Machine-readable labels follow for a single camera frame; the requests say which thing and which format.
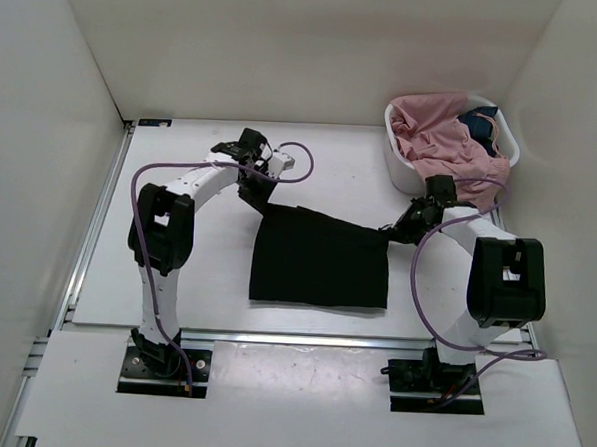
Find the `black trousers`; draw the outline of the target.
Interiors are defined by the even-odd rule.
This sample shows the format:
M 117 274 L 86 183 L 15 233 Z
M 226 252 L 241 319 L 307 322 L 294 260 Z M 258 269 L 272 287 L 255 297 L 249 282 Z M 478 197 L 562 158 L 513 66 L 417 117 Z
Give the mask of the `black trousers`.
M 392 233 L 273 202 L 275 188 L 273 182 L 253 192 L 238 188 L 239 198 L 262 216 L 253 244 L 249 299 L 385 310 Z

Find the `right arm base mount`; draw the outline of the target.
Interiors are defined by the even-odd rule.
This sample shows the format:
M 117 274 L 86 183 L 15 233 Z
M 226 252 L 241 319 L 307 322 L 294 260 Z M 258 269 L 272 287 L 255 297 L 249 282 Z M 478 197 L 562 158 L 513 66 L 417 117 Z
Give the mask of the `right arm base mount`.
M 485 414 L 477 382 L 459 394 L 477 373 L 474 365 L 448 366 L 424 360 L 389 359 L 380 373 L 388 380 L 391 412 Z

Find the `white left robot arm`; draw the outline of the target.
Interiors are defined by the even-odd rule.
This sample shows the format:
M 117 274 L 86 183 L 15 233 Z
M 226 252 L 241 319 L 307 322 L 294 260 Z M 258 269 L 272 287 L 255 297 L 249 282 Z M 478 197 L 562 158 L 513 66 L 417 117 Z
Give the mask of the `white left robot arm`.
M 232 185 L 247 204 L 262 210 L 279 177 L 294 166 L 292 157 L 246 128 L 237 141 L 214 145 L 203 161 L 184 163 L 186 174 L 167 184 L 146 183 L 138 189 L 145 170 L 133 176 L 127 243 L 140 271 L 143 315 L 131 338 L 156 375 L 169 377 L 190 366 L 181 349 L 177 297 L 180 270 L 193 249 L 196 213 Z

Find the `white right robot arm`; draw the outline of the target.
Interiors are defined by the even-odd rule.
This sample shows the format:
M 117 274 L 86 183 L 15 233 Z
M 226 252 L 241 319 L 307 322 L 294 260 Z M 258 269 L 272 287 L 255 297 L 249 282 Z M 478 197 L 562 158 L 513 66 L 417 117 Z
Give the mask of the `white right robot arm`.
M 410 291 L 415 310 L 433 338 L 421 359 L 392 360 L 385 368 L 396 392 L 469 390 L 477 381 L 476 358 L 489 354 L 502 334 L 538 321 L 545 313 L 543 245 L 493 224 L 485 213 L 456 195 L 460 180 L 430 176 L 423 197 L 387 229 L 393 242 L 415 247 Z M 471 257 L 466 308 L 448 330 L 437 331 L 421 306 L 417 270 L 423 247 L 444 234 Z

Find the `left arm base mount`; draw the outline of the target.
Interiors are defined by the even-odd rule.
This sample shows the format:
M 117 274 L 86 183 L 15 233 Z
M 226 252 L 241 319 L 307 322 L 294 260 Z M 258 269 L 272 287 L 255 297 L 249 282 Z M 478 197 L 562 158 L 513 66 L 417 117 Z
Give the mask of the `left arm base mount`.
M 166 365 L 144 355 L 129 341 L 119 371 L 117 392 L 142 396 L 204 399 L 208 393 L 212 369 L 212 350 L 184 349 L 191 367 L 192 386 L 188 383 L 188 368 L 181 355 L 171 355 Z

